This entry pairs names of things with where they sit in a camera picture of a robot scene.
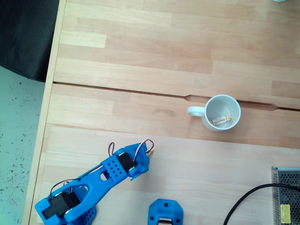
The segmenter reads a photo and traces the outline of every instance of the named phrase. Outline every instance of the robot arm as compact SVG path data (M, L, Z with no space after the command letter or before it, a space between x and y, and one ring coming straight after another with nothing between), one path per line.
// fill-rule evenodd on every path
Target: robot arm
M89 224L96 214L95 205L107 192L127 177L135 179L149 170L146 144L133 144L119 149L83 175L55 190L35 205L45 225Z

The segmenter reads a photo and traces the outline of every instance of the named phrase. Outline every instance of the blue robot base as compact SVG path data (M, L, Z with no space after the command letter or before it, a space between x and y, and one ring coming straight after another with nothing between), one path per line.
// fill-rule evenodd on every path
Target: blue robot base
M183 224L183 209L174 200L157 199L150 207L148 225Z

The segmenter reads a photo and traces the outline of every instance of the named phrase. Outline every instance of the candy wrapper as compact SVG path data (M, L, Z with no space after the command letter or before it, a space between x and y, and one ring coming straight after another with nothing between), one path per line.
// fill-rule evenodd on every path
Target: candy wrapper
M214 120L210 120L210 123L212 125L216 126L216 125L219 125L219 124L222 124L222 123L226 123L226 122L232 120L232 118L233 118L232 116L221 116L221 117L218 117Z

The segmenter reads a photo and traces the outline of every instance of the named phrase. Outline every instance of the black cushion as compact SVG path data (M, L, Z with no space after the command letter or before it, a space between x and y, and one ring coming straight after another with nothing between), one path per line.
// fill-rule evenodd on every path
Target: black cushion
M0 2L0 66L44 81L59 0Z

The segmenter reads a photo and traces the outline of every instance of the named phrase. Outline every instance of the speckled floor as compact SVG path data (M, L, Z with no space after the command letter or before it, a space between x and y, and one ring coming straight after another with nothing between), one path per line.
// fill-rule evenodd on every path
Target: speckled floor
M0 224L20 224L45 84L0 67Z

